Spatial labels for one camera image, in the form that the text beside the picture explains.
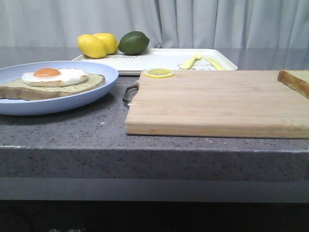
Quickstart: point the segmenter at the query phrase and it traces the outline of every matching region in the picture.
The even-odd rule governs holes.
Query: lemon slice
[[[153,78],[167,78],[167,77],[173,76],[174,74],[175,73],[172,70],[163,69],[163,68],[148,69],[145,71],[146,76],[153,77]]]

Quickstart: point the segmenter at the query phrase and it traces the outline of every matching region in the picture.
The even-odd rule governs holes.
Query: light blue plate
[[[45,115],[62,112],[92,103],[110,92],[116,84],[118,71],[110,66],[85,61],[48,61],[22,64],[0,69],[0,84],[20,78],[23,73],[40,68],[82,69],[86,73],[102,74],[106,84],[71,96],[37,101],[0,99],[0,114],[14,116]]]

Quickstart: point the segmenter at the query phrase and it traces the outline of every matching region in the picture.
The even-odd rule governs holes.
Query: egg yolk
[[[53,68],[42,68],[34,72],[34,76],[36,77],[49,77],[49,76],[58,76],[61,72],[57,69]]]

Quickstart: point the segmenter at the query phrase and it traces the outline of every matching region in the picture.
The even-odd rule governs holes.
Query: lime
[[[113,54],[117,51],[118,41],[114,34],[111,33],[97,33],[93,34],[93,36],[102,40],[105,43],[107,49],[107,55]]]
[[[157,69],[148,69],[144,72],[148,77],[153,78],[167,78],[173,76],[175,73],[169,69],[157,68]]]
[[[118,49],[127,55],[139,55],[144,52],[149,44],[149,38],[141,31],[131,31],[125,34]]]
[[[107,55],[105,43],[93,35],[83,34],[79,36],[77,47],[83,54],[91,58],[102,58]]]

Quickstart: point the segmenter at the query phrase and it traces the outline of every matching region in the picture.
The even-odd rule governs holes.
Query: bread slice
[[[29,86],[21,78],[0,85],[0,99],[43,100],[59,98],[86,92],[106,83],[100,74],[88,73],[88,80],[83,83],[63,87],[35,87]]]
[[[309,70],[280,70],[278,81],[309,99]]]

